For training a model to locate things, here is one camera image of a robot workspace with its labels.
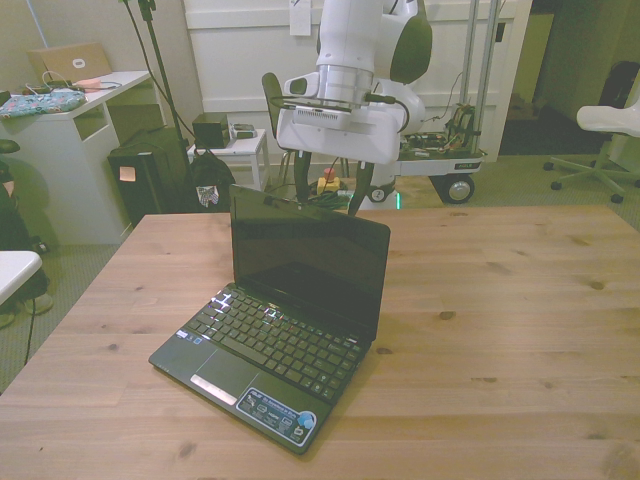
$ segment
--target laptop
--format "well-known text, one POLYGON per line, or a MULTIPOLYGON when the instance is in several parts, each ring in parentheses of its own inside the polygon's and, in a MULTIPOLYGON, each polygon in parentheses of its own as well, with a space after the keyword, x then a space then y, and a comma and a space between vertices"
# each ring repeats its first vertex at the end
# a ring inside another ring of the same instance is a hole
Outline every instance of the laptop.
POLYGON ((232 185, 234 282, 149 361, 297 454, 376 338, 389 227, 232 185))

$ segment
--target laptop sticker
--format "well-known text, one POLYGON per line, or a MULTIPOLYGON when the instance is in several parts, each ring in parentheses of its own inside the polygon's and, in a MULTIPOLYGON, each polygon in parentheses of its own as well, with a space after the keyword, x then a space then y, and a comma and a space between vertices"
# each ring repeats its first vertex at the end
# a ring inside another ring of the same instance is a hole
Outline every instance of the laptop sticker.
POLYGON ((305 444, 318 423, 313 412, 296 412, 253 387, 246 391, 236 408, 298 447, 305 444))

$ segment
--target white office chair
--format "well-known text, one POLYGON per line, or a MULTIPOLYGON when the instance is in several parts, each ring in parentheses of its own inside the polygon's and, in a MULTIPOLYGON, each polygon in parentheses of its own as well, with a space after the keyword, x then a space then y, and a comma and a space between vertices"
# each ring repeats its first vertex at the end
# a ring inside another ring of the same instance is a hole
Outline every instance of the white office chair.
MULTIPOLYGON (((578 111, 578 125, 583 130, 590 132, 617 133, 640 137, 640 98, 630 107, 618 109, 613 107, 582 107, 578 111)), ((611 196, 613 203, 622 203, 624 200, 624 190, 612 179, 636 179, 635 186, 640 188, 640 170, 636 172, 621 172, 605 170, 604 166, 608 161, 608 149, 606 145, 600 151, 600 156, 590 167, 568 162, 560 158, 551 157, 551 161, 544 164, 545 170, 553 170, 554 165, 562 165, 578 173, 560 177, 551 184, 553 190, 560 190, 562 182, 578 177, 595 176, 602 183, 607 185, 615 193, 611 196)))

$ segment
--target caster wheel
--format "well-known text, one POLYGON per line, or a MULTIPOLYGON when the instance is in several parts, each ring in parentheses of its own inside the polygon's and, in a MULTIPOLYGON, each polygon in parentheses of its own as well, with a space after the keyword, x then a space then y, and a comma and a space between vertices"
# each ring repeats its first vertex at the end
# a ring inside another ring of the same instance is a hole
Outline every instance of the caster wheel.
POLYGON ((453 205, 467 203, 476 189, 471 176, 466 174, 432 177, 432 183, 442 201, 453 205))

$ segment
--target white desk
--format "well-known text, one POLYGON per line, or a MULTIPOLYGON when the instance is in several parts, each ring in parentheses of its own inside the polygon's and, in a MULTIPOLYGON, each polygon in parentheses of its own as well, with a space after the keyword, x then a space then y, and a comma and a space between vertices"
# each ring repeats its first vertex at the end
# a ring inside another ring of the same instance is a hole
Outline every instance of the white desk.
POLYGON ((109 108, 157 105, 158 98, 148 72, 101 80, 121 86, 87 94, 71 112, 0 122, 0 137, 21 147, 2 157, 16 180, 20 212, 31 235, 51 244, 121 243, 129 225, 107 162, 120 145, 109 108))
POLYGON ((35 252, 0 252, 0 305, 42 265, 35 252))
MULTIPOLYGON (((229 166, 239 185, 264 190, 270 175, 269 150, 265 130, 257 128, 256 134, 254 138, 233 139, 227 148, 212 148, 211 152, 229 166), (248 167, 251 177, 245 173, 248 167)), ((195 145, 189 149, 189 162, 193 161, 195 150, 195 145)), ((203 153, 204 149, 198 149, 199 155, 203 153)))

